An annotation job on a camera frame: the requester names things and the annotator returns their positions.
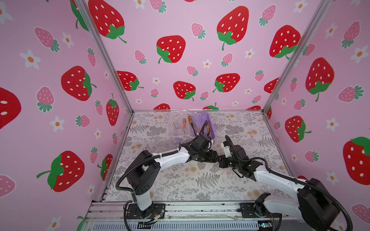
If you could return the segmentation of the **orange black small screwdriver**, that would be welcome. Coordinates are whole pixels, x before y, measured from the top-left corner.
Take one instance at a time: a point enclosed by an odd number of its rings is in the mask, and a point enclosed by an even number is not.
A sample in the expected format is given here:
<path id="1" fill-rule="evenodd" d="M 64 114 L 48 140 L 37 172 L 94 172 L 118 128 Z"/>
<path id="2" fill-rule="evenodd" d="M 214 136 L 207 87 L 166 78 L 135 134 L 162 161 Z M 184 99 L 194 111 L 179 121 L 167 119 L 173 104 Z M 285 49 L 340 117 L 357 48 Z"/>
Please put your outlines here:
<path id="1" fill-rule="evenodd" d="M 182 127 L 181 130 L 183 131 L 184 134 L 186 134 L 186 127 L 187 127 L 187 120 L 185 118 L 182 119 Z"/>

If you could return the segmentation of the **wooden handle screwdriver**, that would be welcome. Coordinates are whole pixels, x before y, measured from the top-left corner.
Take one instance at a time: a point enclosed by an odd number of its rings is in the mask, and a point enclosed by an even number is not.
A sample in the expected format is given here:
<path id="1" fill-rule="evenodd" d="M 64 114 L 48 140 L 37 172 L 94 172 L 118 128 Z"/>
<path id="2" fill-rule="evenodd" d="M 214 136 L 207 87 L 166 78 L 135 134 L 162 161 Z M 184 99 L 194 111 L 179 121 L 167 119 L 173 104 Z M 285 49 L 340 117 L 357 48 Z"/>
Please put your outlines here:
<path id="1" fill-rule="evenodd" d="M 194 122 L 193 122 L 193 119 L 192 119 L 192 117 L 191 117 L 191 116 L 188 116 L 188 121 L 189 121 L 189 123 L 190 123 L 190 125 L 191 125 L 191 127 L 192 127 L 192 130 L 193 130 L 194 136 L 196 137 L 196 136 L 197 136 L 197 133 L 196 133 L 196 131 L 195 131 L 195 128 L 194 128 Z"/>

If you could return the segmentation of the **purple plastic tool box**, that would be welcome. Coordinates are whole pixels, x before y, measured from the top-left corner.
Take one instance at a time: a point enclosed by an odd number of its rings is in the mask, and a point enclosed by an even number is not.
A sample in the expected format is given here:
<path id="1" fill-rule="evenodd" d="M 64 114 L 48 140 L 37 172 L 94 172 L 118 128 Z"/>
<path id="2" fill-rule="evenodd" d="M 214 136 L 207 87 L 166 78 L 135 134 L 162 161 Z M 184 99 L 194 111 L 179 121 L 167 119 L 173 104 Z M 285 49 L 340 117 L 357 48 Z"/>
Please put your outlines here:
<path id="1" fill-rule="evenodd" d="M 204 129 L 204 134 L 215 139 L 217 126 L 211 122 L 211 117 L 207 112 L 174 111 L 170 113 L 169 125 L 171 126 L 171 138 L 175 144 L 189 142 L 199 133 L 203 124 L 207 121 L 208 125 Z"/>

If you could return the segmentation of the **yellow black cutting pliers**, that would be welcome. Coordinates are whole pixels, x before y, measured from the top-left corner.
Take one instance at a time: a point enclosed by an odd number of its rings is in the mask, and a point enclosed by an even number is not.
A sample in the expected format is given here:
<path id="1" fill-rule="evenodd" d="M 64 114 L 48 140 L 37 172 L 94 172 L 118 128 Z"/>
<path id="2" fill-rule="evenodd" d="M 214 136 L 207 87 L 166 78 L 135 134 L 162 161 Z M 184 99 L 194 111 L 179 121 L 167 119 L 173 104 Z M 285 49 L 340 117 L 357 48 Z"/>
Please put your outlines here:
<path id="1" fill-rule="evenodd" d="M 206 136 L 210 136 L 210 126 L 207 120 L 204 122 L 201 132 Z"/>

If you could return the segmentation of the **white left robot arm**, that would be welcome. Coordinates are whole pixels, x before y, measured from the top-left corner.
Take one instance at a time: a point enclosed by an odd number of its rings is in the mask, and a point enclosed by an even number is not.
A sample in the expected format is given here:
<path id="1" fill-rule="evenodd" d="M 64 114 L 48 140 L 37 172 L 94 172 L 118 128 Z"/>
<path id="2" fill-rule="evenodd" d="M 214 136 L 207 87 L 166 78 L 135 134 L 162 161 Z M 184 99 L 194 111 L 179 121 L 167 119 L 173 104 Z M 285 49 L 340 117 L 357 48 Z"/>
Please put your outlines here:
<path id="1" fill-rule="evenodd" d="M 133 188 L 133 199 L 138 209 L 145 211 L 152 207 L 149 191 L 160 171 L 189 161 L 217 162 L 218 155 L 211 150 L 212 143 L 211 137 L 199 134 L 190 142 L 180 143 L 176 149 L 165 153 L 142 151 L 124 173 Z"/>

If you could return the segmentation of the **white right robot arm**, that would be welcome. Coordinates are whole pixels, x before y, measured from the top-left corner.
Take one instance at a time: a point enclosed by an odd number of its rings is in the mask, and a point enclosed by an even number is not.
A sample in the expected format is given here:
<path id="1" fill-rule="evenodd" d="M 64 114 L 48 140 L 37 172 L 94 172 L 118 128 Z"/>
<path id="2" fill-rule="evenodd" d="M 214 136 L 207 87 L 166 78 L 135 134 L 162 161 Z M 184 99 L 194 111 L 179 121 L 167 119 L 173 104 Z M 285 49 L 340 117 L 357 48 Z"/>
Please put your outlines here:
<path id="1" fill-rule="evenodd" d="M 282 214 L 302 219 L 316 231 L 330 229 L 340 209 L 329 198 L 320 181 L 304 181 L 275 172 L 268 167 L 265 159 L 249 159 L 239 145 L 232 146 L 225 141 L 221 146 L 225 154 L 220 157 L 220 167 L 230 167 L 242 178 L 268 184 L 289 195 L 289 198 L 283 198 L 270 193 L 261 194 L 253 208 L 257 216 L 263 218 L 269 214 Z"/>

